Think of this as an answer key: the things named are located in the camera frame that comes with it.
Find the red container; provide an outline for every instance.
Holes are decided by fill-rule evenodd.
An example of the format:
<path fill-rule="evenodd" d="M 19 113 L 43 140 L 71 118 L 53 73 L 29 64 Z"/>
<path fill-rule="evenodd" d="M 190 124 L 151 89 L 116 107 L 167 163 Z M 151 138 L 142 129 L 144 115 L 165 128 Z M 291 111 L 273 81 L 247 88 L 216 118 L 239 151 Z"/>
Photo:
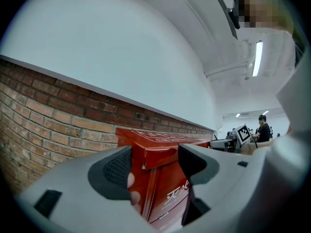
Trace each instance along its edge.
<path fill-rule="evenodd" d="M 118 147 L 132 146 L 135 183 L 130 191 L 140 193 L 135 209 L 154 228 L 167 230 L 185 208 L 189 182 L 178 164 L 179 143 L 208 147 L 209 141 L 177 134 L 116 129 Z"/>

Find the fluorescent light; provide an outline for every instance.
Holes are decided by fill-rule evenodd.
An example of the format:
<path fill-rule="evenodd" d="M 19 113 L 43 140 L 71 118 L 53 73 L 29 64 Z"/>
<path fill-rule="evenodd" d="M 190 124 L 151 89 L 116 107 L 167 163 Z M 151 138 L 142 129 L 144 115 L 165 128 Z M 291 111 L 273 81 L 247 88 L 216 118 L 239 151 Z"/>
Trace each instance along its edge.
<path fill-rule="evenodd" d="M 255 58 L 255 65 L 254 65 L 254 70 L 253 70 L 253 77 L 256 77 L 259 72 L 261 56 L 262 56 L 262 46 L 263 46 L 262 41 L 259 41 L 256 43 L 256 58 Z"/>

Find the black slot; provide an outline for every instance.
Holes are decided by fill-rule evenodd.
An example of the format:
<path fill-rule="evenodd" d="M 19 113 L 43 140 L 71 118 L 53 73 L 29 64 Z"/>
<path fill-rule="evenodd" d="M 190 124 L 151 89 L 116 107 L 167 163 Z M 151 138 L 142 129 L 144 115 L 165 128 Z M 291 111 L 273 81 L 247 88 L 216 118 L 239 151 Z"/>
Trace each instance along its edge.
<path fill-rule="evenodd" d="M 39 211 L 43 216 L 49 218 L 53 208 L 57 204 L 61 192 L 55 190 L 47 190 L 35 204 L 35 209 Z"/>

